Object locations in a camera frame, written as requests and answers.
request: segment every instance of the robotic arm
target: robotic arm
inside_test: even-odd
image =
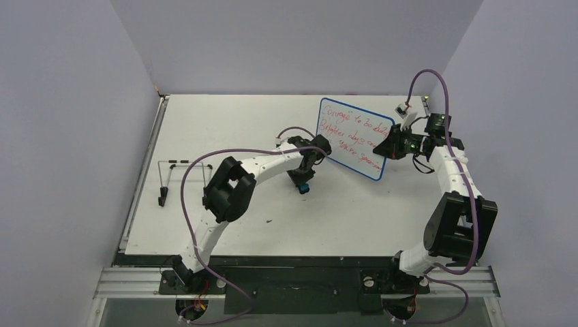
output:
[[[329,141],[321,135],[317,135],[311,141],[294,136],[274,149],[279,155],[262,155],[243,161],[237,161],[233,157],[223,160],[214,177],[203,189],[202,203],[206,211],[203,212],[195,229],[198,250],[203,262],[209,263],[211,252],[228,224],[236,221],[247,211],[255,186],[287,172],[299,193],[309,191],[307,181],[315,174],[313,165],[323,159],[324,155],[314,150],[285,153],[303,146],[317,146],[325,153],[331,154]],[[184,267],[180,265],[181,267],[175,269],[175,272],[182,281],[185,277],[181,276],[194,274],[203,269],[194,255],[192,241],[180,254]]]
[[[474,232],[470,196],[454,159],[461,162],[476,201],[479,235],[476,259],[484,252],[498,207],[495,202],[484,199],[474,185],[460,139],[451,138],[451,146],[457,158],[451,157],[444,136],[444,120],[451,117],[431,114],[425,127],[427,136],[424,137],[412,134],[411,125],[416,114],[410,108],[403,109],[401,106],[396,111],[404,121],[392,126],[390,134],[374,149],[374,153],[389,159],[401,159],[409,153],[425,155],[437,174],[442,198],[425,226],[423,242],[398,253],[400,271],[421,277],[435,263],[446,265],[467,260],[472,253]]]

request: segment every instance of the blue whiteboard border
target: blue whiteboard border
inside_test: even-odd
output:
[[[341,105],[343,105],[343,106],[347,106],[347,107],[350,107],[350,108],[354,108],[355,110],[360,110],[360,111],[366,112],[366,113],[368,113],[368,114],[372,114],[372,115],[374,115],[374,116],[378,116],[378,117],[382,117],[382,118],[388,119],[389,121],[391,121],[391,125],[395,125],[395,121],[394,121],[393,118],[391,118],[391,117],[384,116],[383,114],[378,114],[377,112],[372,112],[372,111],[369,111],[369,110],[366,110],[366,109],[363,109],[363,108],[359,108],[359,107],[356,107],[356,106],[352,106],[352,105],[350,105],[350,104],[346,104],[345,102],[337,101],[337,100],[334,100],[334,99],[329,99],[328,97],[323,97],[323,98],[321,99],[321,101],[319,101],[319,113],[318,113],[318,115],[317,115],[317,128],[315,129],[315,135],[319,135],[319,122],[320,122],[320,119],[321,119],[321,103],[323,103],[323,100],[335,102],[336,104],[341,104]],[[366,174],[363,174],[362,172],[360,172],[359,170],[357,170],[357,169],[355,169],[355,168],[353,168],[353,167],[347,166],[346,164],[341,163],[341,162],[339,162],[339,161],[337,161],[337,160],[335,160],[335,159],[331,159],[331,157],[327,157],[327,159],[329,159],[329,160],[331,160],[331,161],[333,161],[333,162],[335,162],[335,163],[338,163],[338,164],[342,165],[343,167],[347,167],[347,168],[353,170],[354,172],[356,172],[356,173],[358,173],[358,174],[362,174],[363,176],[371,179],[372,181],[379,181],[379,180],[383,177],[383,172],[385,171],[385,161],[387,161],[387,158],[386,158],[386,157],[383,157],[383,165],[382,165],[382,167],[381,167],[381,174],[380,174],[380,176],[379,176],[377,179],[375,179],[375,178],[373,178],[373,177],[371,177],[371,176],[368,176],[368,175],[366,175]]]

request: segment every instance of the gray floor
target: gray floor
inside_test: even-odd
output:
[[[416,320],[437,320],[459,311],[462,298],[418,299]],[[223,317],[224,300],[212,300],[200,321]],[[100,327],[186,326],[177,325],[174,300],[109,299],[106,303]],[[247,315],[218,326],[402,326],[391,325],[386,315],[361,316],[359,313],[336,315]],[[491,326],[482,298],[470,299],[470,306],[458,319],[443,326]]]

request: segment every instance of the wall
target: wall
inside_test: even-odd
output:
[[[0,326],[81,326],[158,97],[107,0],[0,5]]]
[[[111,2],[162,93],[407,94],[482,0]]]
[[[576,326],[578,2],[486,0],[444,76],[509,326]],[[438,85],[434,106],[441,110]]]

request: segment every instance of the small whiteboard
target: small whiteboard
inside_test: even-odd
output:
[[[319,105],[317,134],[331,143],[329,159],[379,181],[385,158],[373,149],[387,137],[392,118],[324,97]]]

